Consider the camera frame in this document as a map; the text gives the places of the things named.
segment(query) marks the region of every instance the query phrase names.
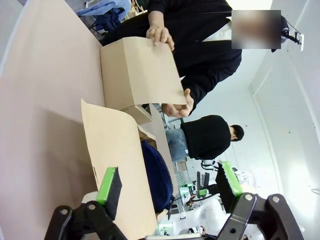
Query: hair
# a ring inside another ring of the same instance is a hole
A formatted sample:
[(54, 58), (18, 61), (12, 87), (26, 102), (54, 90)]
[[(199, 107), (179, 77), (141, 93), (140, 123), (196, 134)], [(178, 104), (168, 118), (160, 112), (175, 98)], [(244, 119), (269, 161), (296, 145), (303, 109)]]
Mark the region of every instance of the hair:
[(237, 139), (232, 140), (232, 142), (241, 141), (242, 138), (243, 138), (244, 135), (245, 135), (244, 129), (243, 129), (241, 126), (239, 126), (239, 125), (232, 125), (232, 126), (230, 126), (230, 127), (233, 128), (234, 134), (236, 135), (236, 138), (237, 138)]

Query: white shirt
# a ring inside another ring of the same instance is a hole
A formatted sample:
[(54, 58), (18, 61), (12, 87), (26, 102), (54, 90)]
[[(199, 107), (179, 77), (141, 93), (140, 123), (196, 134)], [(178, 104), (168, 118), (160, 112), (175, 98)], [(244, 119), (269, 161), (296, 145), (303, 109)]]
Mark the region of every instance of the white shirt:
[(203, 42), (211, 42), (211, 41), (231, 41), (231, 17), (227, 17), (230, 21), (216, 31), (214, 34), (208, 36)]

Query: navy blue bag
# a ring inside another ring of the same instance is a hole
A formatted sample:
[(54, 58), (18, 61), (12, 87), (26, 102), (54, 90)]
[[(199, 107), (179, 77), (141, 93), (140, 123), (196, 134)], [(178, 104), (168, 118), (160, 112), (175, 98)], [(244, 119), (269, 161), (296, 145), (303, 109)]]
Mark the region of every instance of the navy blue bag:
[(167, 209), (170, 217), (174, 187), (165, 160), (147, 141), (141, 142), (141, 148), (154, 211), (158, 214)]

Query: black cap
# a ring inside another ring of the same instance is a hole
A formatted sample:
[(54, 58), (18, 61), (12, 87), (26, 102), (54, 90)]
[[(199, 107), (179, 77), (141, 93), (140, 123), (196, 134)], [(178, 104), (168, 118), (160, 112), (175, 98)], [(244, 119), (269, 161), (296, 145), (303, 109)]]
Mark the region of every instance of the black cap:
[[(287, 22), (287, 19), (281, 15), (281, 43), (283, 44), (287, 38), (283, 36), (283, 32), (284, 31), (289, 31), (289, 26), (288, 26), (288, 22)], [(274, 53), (277, 49), (271, 49), (271, 52)]]

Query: black jacket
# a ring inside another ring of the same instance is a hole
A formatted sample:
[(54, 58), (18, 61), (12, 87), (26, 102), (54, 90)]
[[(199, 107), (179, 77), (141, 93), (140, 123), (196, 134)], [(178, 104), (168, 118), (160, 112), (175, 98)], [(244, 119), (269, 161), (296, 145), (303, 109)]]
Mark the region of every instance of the black jacket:
[(227, 122), (217, 115), (209, 115), (181, 124), (189, 157), (213, 160), (231, 144), (231, 133)]
[[(175, 43), (176, 67), (180, 77), (185, 76), (183, 88), (191, 90), (193, 109), (240, 65), (242, 50), (232, 49), (231, 41), (202, 42), (228, 23), (226, 17), (231, 16), (231, 10), (225, 0), (150, 0), (148, 12), (164, 14), (164, 25)], [(107, 33), (101, 44), (124, 37), (146, 37), (148, 29), (148, 15), (141, 14)]]

